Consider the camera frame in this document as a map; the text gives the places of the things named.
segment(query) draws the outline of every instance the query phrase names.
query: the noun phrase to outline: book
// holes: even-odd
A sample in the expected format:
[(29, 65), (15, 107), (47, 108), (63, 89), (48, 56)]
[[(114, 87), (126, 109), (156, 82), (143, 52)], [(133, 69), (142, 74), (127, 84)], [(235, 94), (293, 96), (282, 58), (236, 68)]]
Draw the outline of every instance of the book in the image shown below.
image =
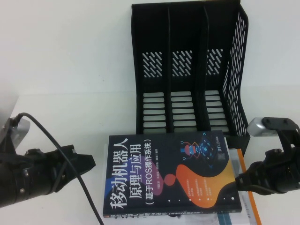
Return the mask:
[(241, 212), (222, 131), (110, 136), (104, 217)]

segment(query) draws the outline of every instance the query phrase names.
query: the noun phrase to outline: ventilation hole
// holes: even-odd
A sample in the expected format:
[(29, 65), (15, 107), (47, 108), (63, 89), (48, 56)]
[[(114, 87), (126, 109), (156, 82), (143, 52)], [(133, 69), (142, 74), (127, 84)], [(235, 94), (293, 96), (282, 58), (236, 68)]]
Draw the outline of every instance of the ventilation hole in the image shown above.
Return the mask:
[(205, 91), (205, 94), (206, 95), (218, 95), (219, 91), (217, 91), (217, 90), (207, 90), (207, 91)]
[(172, 107), (174, 107), (174, 108), (193, 107), (193, 103), (192, 102), (172, 103)]
[(205, 96), (206, 101), (218, 101), (221, 100), (220, 96), (215, 95), (215, 96)]
[(228, 127), (211, 127), (211, 130), (222, 130), (223, 132), (228, 132)]
[(159, 129), (144, 129), (144, 134), (163, 134), (167, 133), (167, 130), (165, 128), (159, 128)]
[(152, 120), (165, 120), (165, 116), (164, 115), (144, 116), (144, 121), (152, 121)]
[(162, 77), (162, 58), (161, 52), (146, 52), (142, 54), (144, 77)]
[(211, 125), (227, 125), (226, 120), (210, 120)]
[(223, 49), (207, 50), (207, 73), (206, 75), (220, 74), (221, 63), (223, 58)]
[(144, 109), (149, 109), (149, 108), (164, 108), (164, 104), (144, 104)]
[(220, 101), (206, 102), (206, 106), (222, 106), (222, 102)]
[(195, 115), (193, 114), (183, 114), (183, 115), (173, 115), (174, 120), (194, 120)]
[(176, 127), (196, 126), (196, 121), (175, 121), (174, 126)]
[(145, 122), (144, 128), (161, 128), (165, 127), (165, 122)]
[(156, 109), (156, 110), (144, 110), (144, 115), (153, 115), (153, 114), (164, 114), (164, 109)]
[(192, 97), (172, 97), (172, 102), (190, 102), (192, 101)]
[(224, 112), (223, 108), (207, 108), (209, 113), (222, 113)]
[(197, 131), (197, 128), (195, 127), (181, 127), (181, 128), (175, 128), (175, 133), (181, 133), (181, 132), (195, 132)]
[(192, 51), (172, 52), (172, 76), (190, 76), (192, 66)]
[(194, 113), (194, 109), (173, 109), (172, 112), (174, 114), (179, 114), (179, 113)]
[(155, 92), (155, 93), (144, 93), (144, 97), (163, 97), (163, 92)]
[(171, 92), (171, 96), (190, 96), (192, 93), (190, 91), (177, 91)]
[(144, 98), (144, 102), (164, 102), (163, 97)]
[(216, 113), (216, 114), (208, 114), (210, 119), (223, 119), (225, 118), (225, 114), (223, 113)]

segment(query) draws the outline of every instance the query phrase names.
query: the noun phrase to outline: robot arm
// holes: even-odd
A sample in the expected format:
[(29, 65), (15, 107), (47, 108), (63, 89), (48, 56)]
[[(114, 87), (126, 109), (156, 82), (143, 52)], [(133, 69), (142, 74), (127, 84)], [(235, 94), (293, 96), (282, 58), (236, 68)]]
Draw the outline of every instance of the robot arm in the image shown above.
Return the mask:
[(260, 195), (283, 194), (300, 188), (300, 130), (287, 118), (255, 118), (247, 131), (253, 136), (278, 135), (281, 149), (266, 152), (262, 162), (254, 162), (235, 180), (240, 191)]

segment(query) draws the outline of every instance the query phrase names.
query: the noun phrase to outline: robot illustration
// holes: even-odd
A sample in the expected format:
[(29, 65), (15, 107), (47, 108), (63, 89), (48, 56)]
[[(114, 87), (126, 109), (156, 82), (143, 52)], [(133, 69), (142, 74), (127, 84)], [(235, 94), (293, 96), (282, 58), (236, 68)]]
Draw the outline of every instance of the robot illustration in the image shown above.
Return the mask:
[(184, 141), (181, 141), (180, 143), (182, 145), (180, 151), (187, 155), (187, 157), (182, 157), (183, 160), (189, 160), (192, 157), (202, 157), (209, 165), (212, 165), (214, 156), (218, 150), (212, 146), (211, 142), (206, 136), (203, 135), (199, 144), (197, 142), (193, 142), (191, 144)]

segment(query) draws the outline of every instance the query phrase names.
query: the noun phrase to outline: white wall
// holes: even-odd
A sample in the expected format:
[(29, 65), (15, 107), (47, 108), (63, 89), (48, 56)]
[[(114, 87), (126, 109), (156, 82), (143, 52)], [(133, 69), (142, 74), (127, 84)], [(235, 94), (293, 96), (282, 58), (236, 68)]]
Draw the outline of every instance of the white wall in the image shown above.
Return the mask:
[[(135, 90), (131, 4), (143, 2), (162, 0), (4, 1), (0, 75), (21, 95)], [(300, 84), (300, 2), (242, 5), (249, 17), (243, 86)]]
[(300, 1), (241, 4), (249, 19), (243, 85), (299, 85)]

